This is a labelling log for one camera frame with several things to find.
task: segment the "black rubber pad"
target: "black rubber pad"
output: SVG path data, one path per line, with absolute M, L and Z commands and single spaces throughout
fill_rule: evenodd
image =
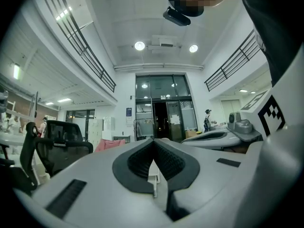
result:
M 85 181 L 72 180 L 46 207 L 46 210 L 62 219 L 84 189 L 85 185 Z
M 227 160 L 227 159 L 223 159 L 223 158 L 219 158 L 217 160 L 217 162 L 225 164 L 225 165 L 234 166 L 234 167 L 239 167 L 239 165 L 241 164 L 241 162 Z

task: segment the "dark sleeve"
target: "dark sleeve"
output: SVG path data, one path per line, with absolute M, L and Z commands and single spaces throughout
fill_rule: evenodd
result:
M 266 47 L 273 86 L 287 70 L 303 42 L 302 0 L 243 0 Z

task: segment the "glass door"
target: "glass door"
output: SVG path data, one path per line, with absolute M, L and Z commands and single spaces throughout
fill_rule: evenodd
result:
M 171 140 L 180 143 L 183 141 L 180 105 L 178 101 L 167 101 L 167 113 Z

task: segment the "chair backrest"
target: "chair backrest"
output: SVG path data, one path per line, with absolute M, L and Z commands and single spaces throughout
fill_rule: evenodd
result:
M 56 143 L 52 139 L 36 138 L 35 145 L 37 154 L 51 177 L 93 152 L 93 145 L 90 142 Z
M 100 143 L 98 144 L 97 148 L 95 149 L 95 152 L 100 152 L 106 149 L 110 149 L 113 147 L 117 147 L 120 145 L 125 144 L 125 139 L 121 139 L 121 140 L 105 140 L 105 139 L 101 139 Z
M 76 123 L 54 120 L 47 121 L 44 137 L 56 142 L 83 140 L 80 128 Z
M 30 181 L 34 184 L 34 189 L 38 185 L 37 179 L 32 168 L 32 160 L 35 151 L 35 138 L 37 138 L 37 134 L 33 131 L 35 127 L 36 124 L 33 122 L 30 122 L 26 125 L 27 134 L 25 136 L 25 140 L 20 153 L 21 166 L 24 172 L 29 177 Z

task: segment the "recessed ceiling light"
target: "recessed ceiling light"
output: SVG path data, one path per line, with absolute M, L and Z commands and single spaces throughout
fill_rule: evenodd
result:
M 145 48 L 145 44 L 142 41 L 137 41 L 135 43 L 135 49 L 138 51 L 142 51 Z
M 199 49 L 199 47 L 197 45 L 193 45 L 189 48 L 189 51 L 193 53 L 193 52 L 196 52 L 198 49 Z
M 71 101 L 71 99 L 69 99 L 69 98 L 66 98 L 66 99 L 62 99 L 62 100 L 59 100 L 58 102 L 65 102 L 65 101 Z
M 18 64 L 14 65 L 14 78 L 19 79 L 19 71 L 20 71 L 20 66 Z

